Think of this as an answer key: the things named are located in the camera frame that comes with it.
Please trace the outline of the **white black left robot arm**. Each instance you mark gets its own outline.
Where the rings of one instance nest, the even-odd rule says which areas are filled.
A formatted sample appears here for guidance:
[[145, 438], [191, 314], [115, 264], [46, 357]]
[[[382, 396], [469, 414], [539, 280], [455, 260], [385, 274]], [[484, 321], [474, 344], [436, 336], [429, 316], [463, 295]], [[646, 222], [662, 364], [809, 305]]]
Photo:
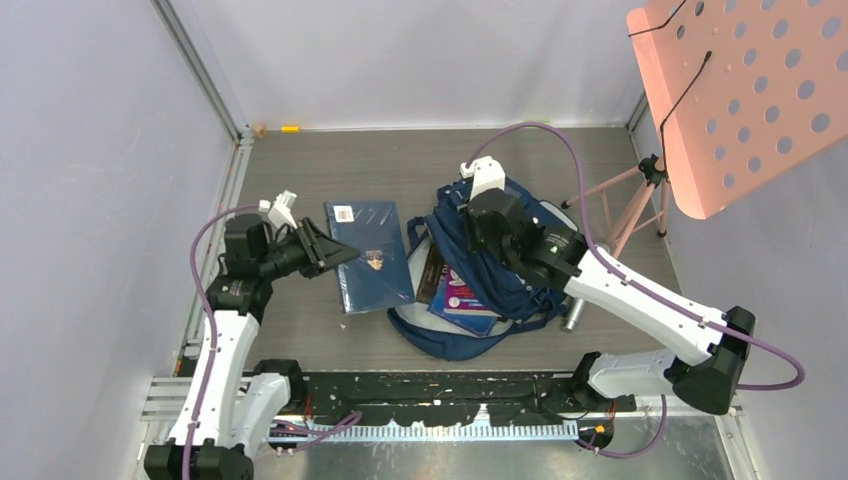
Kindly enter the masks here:
[[274, 281], [297, 273], [322, 275], [359, 256], [310, 219], [275, 226], [258, 213], [226, 220], [219, 271], [199, 287], [204, 318], [201, 353], [167, 440], [148, 448], [151, 479], [251, 479], [254, 459], [279, 412], [298, 412], [307, 398], [295, 360], [257, 364], [242, 375]]

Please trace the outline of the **dark Three Days book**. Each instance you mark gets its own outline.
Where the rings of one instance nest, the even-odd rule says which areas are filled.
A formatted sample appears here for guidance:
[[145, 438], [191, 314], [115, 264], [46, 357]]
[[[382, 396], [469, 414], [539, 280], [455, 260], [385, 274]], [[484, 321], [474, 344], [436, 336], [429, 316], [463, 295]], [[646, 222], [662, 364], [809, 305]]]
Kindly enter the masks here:
[[430, 242], [416, 289], [416, 301], [430, 304], [446, 272], [446, 262], [438, 247]]

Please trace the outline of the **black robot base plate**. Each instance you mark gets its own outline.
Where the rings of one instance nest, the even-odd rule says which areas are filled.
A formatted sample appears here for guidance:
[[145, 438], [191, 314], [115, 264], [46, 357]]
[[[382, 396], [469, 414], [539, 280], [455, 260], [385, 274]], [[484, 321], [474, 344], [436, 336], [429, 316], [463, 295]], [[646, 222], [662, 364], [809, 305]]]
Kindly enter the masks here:
[[295, 380], [281, 414], [333, 425], [359, 412], [362, 426], [555, 425], [588, 414], [635, 411], [633, 396], [591, 398], [568, 371], [313, 371]]

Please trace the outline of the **dark blue notebook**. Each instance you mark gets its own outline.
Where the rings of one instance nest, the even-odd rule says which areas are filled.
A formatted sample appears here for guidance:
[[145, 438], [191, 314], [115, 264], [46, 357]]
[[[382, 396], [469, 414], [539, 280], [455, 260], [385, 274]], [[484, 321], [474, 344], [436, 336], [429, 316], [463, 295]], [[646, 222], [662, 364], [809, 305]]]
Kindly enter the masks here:
[[332, 239], [358, 251], [336, 268], [347, 315], [414, 302], [414, 289], [397, 205], [391, 200], [327, 201]]

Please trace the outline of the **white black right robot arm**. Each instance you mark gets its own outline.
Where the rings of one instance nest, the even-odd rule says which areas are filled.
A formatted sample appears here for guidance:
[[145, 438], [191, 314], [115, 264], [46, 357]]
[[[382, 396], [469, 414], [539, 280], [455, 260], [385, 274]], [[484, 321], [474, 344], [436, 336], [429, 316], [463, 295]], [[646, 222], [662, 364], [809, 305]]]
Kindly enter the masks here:
[[525, 283], [585, 300], [662, 343], [659, 351], [591, 353], [571, 387], [574, 403], [596, 410], [622, 395], [673, 394], [708, 414], [731, 406], [756, 318], [692, 302], [622, 265], [567, 225], [540, 225], [498, 188], [472, 195], [463, 215], [471, 244]]

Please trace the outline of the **purple cartoon book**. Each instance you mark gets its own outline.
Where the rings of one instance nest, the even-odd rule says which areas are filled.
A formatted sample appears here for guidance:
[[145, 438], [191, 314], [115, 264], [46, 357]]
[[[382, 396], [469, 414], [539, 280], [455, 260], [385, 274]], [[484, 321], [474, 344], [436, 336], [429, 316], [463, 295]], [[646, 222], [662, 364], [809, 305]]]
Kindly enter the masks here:
[[446, 268], [437, 297], [434, 298], [434, 306], [448, 315], [498, 317], [476, 298], [471, 287], [451, 267]]

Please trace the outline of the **blue green landscape book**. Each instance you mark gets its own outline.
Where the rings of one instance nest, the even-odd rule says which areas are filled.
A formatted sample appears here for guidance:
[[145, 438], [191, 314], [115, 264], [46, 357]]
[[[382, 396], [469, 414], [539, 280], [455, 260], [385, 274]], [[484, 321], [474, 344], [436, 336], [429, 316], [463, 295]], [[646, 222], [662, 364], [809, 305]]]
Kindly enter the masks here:
[[501, 320], [500, 316], [492, 318], [486, 316], [448, 315], [441, 312], [439, 307], [434, 306], [434, 298], [428, 307], [430, 313], [477, 337], [489, 335], [496, 323]]

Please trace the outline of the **navy blue backpack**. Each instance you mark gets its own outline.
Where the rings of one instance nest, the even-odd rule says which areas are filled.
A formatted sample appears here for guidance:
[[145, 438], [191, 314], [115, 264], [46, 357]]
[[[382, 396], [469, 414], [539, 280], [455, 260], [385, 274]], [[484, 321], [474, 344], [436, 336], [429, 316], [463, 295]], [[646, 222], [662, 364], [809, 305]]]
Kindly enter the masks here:
[[470, 251], [461, 216], [470, 191], [468, 180], [437, 189], [432, 212], [407, 222], [412, 248], [407, 260], [411, 265], [422, 266], [426, 250], [436, 247], [446, 264], [470, 286], [474, 297], [496, 314], [494, 325], [483, 335], [476, 335], [430, 312], [421, 303], [387, 310], [390, 324], [405, 340], [423, 353], [447, 361], [478, 357], [506, 337], [541, 330], [570, 311], [565, 294], [529, 287], [489, 253]]

